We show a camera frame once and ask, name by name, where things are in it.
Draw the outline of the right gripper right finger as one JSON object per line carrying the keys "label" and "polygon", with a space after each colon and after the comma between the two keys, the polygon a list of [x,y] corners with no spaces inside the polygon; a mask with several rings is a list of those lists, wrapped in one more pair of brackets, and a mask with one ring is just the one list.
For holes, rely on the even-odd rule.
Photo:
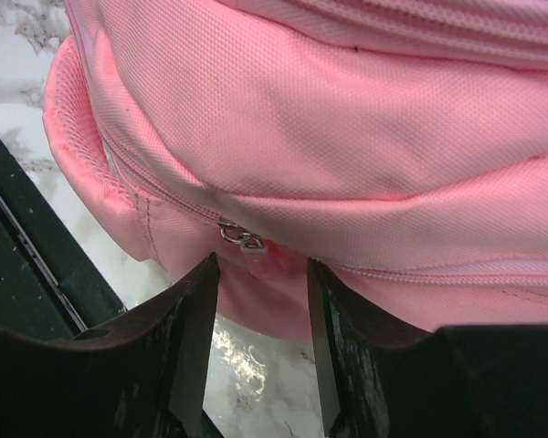
{"label": "right gripper right finger", "polygon": [[328,437],[548,437],[548,324],[426,332],[307,269]]}

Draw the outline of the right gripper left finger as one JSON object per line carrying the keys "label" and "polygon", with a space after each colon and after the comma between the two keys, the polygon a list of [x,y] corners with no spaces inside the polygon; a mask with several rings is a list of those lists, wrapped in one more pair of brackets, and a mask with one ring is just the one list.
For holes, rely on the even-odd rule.
{"label": "right gripper left finger", "polygon": [[204,412],[220,269],[74,339],[0,327],[0,437],[216,437]]}

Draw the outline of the pink student backpack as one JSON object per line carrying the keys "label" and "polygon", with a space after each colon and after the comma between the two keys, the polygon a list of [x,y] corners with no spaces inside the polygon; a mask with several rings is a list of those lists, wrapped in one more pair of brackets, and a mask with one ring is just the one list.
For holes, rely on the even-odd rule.
{"label": "pink student backpack", "polygon": [[43,121],[130,256],[308,339],[307,262],[425,330],[548,322],[548,1],[68,1]]}

